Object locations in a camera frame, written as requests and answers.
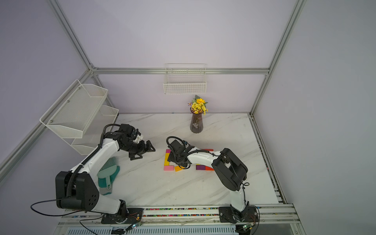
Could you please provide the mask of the orange-red block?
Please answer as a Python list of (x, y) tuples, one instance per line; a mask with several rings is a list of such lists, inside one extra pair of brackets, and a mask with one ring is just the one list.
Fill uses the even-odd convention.
[(205, 166), (205, 170), (206, 170), (206, 171), (214, 171), (214, 169), (213, 169), (213, 168), (211, 168), (211, 167), (208, 167), (208, 166)]

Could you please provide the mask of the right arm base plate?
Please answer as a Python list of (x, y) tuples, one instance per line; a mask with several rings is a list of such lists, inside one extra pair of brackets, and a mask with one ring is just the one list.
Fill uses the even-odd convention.
[(221, 223), (238, 223), (238, 222), (259, 222), (259, 215), (256, 207), (246, 206), (243, 211), (237, 211), (235, 208), (219, 207), (219, 220)]

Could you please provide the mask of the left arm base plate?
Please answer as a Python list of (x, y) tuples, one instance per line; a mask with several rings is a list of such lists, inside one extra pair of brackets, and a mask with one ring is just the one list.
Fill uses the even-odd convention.
[(104, 214), (101, 224), (136, 224), (143, 217), (143, 208), (128, 208), (127, 215), (120, 214)]

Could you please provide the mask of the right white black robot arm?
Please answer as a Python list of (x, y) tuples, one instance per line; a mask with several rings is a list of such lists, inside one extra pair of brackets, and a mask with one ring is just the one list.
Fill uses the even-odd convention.
[(250, 209), (245, 197), (247, 166), (228, 148), (222, 151), (209, 151), (191, 146), (188, 142), (174, 136), (166, 138), (170, 150), (168, 162), (187, 170), (192, 165), (203, 165), (214, 170), (220, 182), (230, 191), (231, 223), (243, 222)]

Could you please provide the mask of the pink block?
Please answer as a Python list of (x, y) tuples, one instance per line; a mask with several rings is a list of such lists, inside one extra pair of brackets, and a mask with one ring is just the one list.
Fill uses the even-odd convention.
[(175, 169), (173, 165), (165, 165), (164, 171), (175, 171)]

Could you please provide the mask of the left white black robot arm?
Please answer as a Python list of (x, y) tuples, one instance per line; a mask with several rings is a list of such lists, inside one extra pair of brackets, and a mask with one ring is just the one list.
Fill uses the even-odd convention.
[(100, 135), (97, 147), (78, 165), (69, 171), (62, 171), (55, 178), (56, 204), (61, 209), (113, 214), (127, 217), (126, 202), (112, 199), (99, 192), (95, 183), (105, 163), (122, 150), (128, 152), (130, 160), (137, 160), (143, 154), (154, 152), (151, 141), (144, 141), (138, 129), (129, 124), (116, 124), (117, 131), (108, 132), (106, 125)]

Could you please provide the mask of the orange block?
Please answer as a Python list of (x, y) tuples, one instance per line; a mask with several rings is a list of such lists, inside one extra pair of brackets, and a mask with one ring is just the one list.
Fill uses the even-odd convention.
[(183, 170), (181, 167), (179, 167), (179, 166), (176, 166), (175, 168), (174, 168), (174, 170), (175, 170), (175, 172), (178, 172), (178, 171), (181, 171), (181, 170)]

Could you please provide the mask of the yellow block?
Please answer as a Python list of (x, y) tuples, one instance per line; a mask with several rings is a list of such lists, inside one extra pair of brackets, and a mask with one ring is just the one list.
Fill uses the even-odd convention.
[(168, 161), (168, 157), (169, 157), (169, 153), (166, 153), (165, 154), (165, 158), (164, 158), (164, 166), (169, 166), (169, 161)]

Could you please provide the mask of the dark purple block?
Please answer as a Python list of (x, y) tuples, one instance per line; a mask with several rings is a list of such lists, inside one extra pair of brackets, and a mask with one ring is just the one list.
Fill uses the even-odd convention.
[(206, 166), (205, 165), (196, 165), (196, 170), (203, 170), (203, 171), (205, 171), (206, 170)]

